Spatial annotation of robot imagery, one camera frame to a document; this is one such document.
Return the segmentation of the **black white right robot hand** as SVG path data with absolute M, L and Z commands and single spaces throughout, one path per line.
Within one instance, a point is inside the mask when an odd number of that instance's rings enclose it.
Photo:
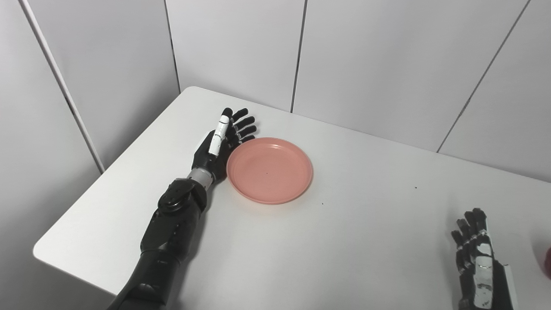
M 500 263 L 480 208 L 466 211 L 451 232 L 460 274 L 459 310 L 516 310 L 518 300 L 511 267 Z

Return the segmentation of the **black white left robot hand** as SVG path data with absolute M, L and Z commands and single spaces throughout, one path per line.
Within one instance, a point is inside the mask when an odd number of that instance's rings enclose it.
M 240 145 L 255 139 L 256 118 L 247 108 L 233 112 L 225 108 L 216 128 L 209 132 L 194 154 L 192 169 L 203 169 L 210 174 L 213 183 L 226 178 L 226 167 L 233 151 Z

